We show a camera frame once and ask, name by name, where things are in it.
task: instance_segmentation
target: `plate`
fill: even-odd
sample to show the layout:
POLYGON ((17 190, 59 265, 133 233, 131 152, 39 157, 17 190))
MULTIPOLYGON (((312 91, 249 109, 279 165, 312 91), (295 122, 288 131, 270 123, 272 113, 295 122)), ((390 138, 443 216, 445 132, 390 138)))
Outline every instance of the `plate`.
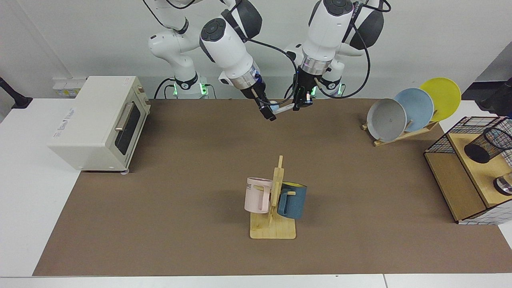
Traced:
POLYGON ((457 111, 461 101, 459 86, 448 78, 433 78, 423 83, 420 89, 430 95, 437 111, 432 121, 445 120, 457 111))
POLYGON ((429 124, 434 115, 434 102, 429 94, 421 89, 405 89, 395 96, 395 101, 406 110, 407 123, 412 121, 406 132, 421 130, 429 124))
POLYGON ((382 99, 372 105, 367 117, 368 131, 377 140, 390 142, 406 129, 407 114, 393 99, 382 99))

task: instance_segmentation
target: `mug rack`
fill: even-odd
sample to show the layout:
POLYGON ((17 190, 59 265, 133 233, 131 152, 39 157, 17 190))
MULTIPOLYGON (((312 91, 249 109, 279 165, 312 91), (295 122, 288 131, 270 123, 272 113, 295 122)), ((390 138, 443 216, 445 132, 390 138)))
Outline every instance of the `mug rack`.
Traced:
MULTIPOLYGON (((412 122, 413 121, 410 120, 407 123, 406 129, 412 124, 412 122)), ((397 142, 397 141, 400 141, 400 140, 404 140, 404 139, 407 139, 407 138, 410 138, 410 137, 413 137, 413 136, 417 136, 417 135, 421 135, 421 134, 430 132, 438 124, 439 124, 439 122, 431 121, 428 125, 426 125, 425 127, 423 127, 422 129, 420 129, 418 131, 414 131, 414 132, 405 132, 404 131, 404 132, 402 132, 402 134, 398 138, 396 138, 393 141, 384 142, 381 139, 377 139, 377 140, 375 140, 373 142, 373 146, 379 147, 379 146, 383 146, 383 145, 386 145, 386 144, 394 143, 394 142, 397 142)), ((367 131, 368 130, 368 123, 365 123, 365 124, 361 125, 361 129, 367 131)))
POLYGON ((285 170, 283 169, 283 156, 279 156, 279 163, 274 168, 272 190, 270 191, 270 208, 266 214, 251 213, 250 237, 252 239, 295 239, 295 219, 283 217, 278 214, 279 195, 285 170))

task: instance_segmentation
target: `black mesh cup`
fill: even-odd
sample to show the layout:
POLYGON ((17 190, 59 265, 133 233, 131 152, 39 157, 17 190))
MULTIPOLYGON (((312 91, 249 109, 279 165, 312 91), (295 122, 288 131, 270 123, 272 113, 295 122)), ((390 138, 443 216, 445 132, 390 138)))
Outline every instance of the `black mesh cup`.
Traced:
POLYGON ((487 163, 510 149, 512 136, 498 128, 487 128, 482 135, 464 147, 464 152, 475 162, 487 163))

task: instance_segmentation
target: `oven door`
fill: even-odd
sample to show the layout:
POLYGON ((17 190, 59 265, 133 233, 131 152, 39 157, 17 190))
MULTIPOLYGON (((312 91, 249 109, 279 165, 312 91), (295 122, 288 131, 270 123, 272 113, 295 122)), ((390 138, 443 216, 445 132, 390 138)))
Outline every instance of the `oven door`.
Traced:
POLYGON ((126 165, 126 168, 132 158, 133 150, 146 117, 144 106, 132 89, 124 104, 121 117, 114 128, 114 140, 110 147, 112 153, 120 162, 126 165))

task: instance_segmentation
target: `pink mug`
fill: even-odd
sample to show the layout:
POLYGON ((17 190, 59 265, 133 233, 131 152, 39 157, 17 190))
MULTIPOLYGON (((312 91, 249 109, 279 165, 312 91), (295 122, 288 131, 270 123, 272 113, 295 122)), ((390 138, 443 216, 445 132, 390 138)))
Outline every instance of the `pink mug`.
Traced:
POLYGON ((245 210, 258 214, 268 213, 270 189, 272 189, 272 180, 255 177, 247 178, 245 210))

